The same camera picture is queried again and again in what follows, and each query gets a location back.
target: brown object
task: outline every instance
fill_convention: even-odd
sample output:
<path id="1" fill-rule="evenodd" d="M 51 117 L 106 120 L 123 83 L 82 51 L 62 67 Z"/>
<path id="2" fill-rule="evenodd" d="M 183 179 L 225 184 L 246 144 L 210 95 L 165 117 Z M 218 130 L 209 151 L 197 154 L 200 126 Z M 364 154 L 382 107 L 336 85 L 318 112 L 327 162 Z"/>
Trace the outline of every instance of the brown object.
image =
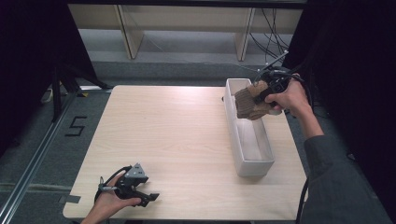
<path id="1" fill-rule="evenodd" d="M 264 81 L 255 82 L 235 94 L 236 117 L 239 119 L 259 119 L 269 114 L 272 107 L 261 102 L 254 103 L 254 98 L 268 88 Z"/>

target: sleeve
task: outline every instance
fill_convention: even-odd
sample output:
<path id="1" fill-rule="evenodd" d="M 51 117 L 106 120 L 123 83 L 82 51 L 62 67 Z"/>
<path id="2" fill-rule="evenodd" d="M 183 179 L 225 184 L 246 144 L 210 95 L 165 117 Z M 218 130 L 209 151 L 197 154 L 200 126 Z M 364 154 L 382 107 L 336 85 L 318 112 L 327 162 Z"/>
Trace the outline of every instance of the sleeve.
<path id="1" fill-rule="evenodd" d="M 391 223 L 359 167 L 326 135 L 304 142 L 310 168 L 301 216 L 310 223 Z"/>

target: gray floor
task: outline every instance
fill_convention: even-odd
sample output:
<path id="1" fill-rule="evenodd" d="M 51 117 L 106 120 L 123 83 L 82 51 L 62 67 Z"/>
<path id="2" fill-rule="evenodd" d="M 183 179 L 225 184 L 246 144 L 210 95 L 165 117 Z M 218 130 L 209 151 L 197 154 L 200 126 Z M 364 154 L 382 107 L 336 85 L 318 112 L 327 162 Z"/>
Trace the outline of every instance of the gray floor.
<path id="1" fill-rule="evenodd" d="M 257 68 L 263 67 L 266 61 L 271 62 L 252 41 L 246 59 L 238 62 L 231 34 L 147 32 L 136 59 L 131 61 L 127 58 L 120 31 L 81 30 L 80 33 L 97 75 L 110 85 L 224 86 L 227 77 L 254 78 Z M 290 35 L 283 37 L 286 42 L 291 39 Z M 265 36 L 256 35 L 256 38 L 266 43 Z M 90 85 L 84 80 L 79 82 Z M 74 100 L 11 223 L 71 223 L 63 216 L 64 204 L 60 199 L 73 186 L 108 96 L 109 93 L 90 93 L 88 97 Z M 40 145 L 50 126 L 52 112 L 51 102 L 38 108 L 19 135 L 20 144 L 9 148 L 0 159 L 0 203 L 6 201 Z M 342 146 L 326 111 L 317 106 L 316 113 L 325 133 L 334 135 Z M 75 116 L 86 117 L 78 120 L 78 125 L 85 128 L 81 136 L 68 137 L 68 133 L 75 131 L 69 129 Z M 298 122 L 291 115 L 287 117 L 306 170 L 304 139 Z M 123 223 L 123 220 L 111 223 Z"/>

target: cable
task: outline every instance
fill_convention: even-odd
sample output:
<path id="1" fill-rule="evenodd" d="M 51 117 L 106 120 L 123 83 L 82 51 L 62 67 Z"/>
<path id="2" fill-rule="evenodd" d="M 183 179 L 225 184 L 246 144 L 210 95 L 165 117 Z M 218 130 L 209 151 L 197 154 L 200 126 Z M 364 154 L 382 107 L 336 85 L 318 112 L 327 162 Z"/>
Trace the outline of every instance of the cable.
<path id="1" fill-rule="evenodd" d="M 276 58 L 277 55 L 275 53 L 273 53 L 271 50 L 267 49 L 265 46 L 263 46 L 254 36 L 252 33 L 250 33 L 251 38 L 253 39 L 254 43 L 259 47 L 259 49 L 261 49 L 263 52 L 268 53 L 269 55 L 271 55 L 271 57 Z"/>
<path id="2" fill-rule="evenodd" d="M 305 180 L 305 183 L 304 183 L 304 186 L 303 186 L 303 190 L 302 190 L 301 196 L 300 196 L 300 202 L 299 202 L 299 204 L 298 204 L 296 224 L 299 224 L 299 223 L 300 223 L 301 213 L 303 212 L 303 205 L 304 205 L 305 194 L 306 194 L 306 191 L 308 190 L 308 183 L 309 183 L 309 180 L 308 180 L 308 178 L 307 178 L 307 179 Z"/>

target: white tray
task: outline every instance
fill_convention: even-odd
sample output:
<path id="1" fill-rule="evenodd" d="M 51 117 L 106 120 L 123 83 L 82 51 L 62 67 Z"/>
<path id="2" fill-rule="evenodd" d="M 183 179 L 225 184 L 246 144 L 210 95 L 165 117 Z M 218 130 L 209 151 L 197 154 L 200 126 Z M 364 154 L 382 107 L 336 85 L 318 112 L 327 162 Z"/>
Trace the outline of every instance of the white tray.
<path id="1" fill-rule="evenodd" d="M 234 95 L 250 84 L 247 78 L 228 78 L 224 105 L 236 172 L 240 176 L 264 176 L 275 161 L 264 123 L 262 119 L 252 121 L 236 117 Z"/>

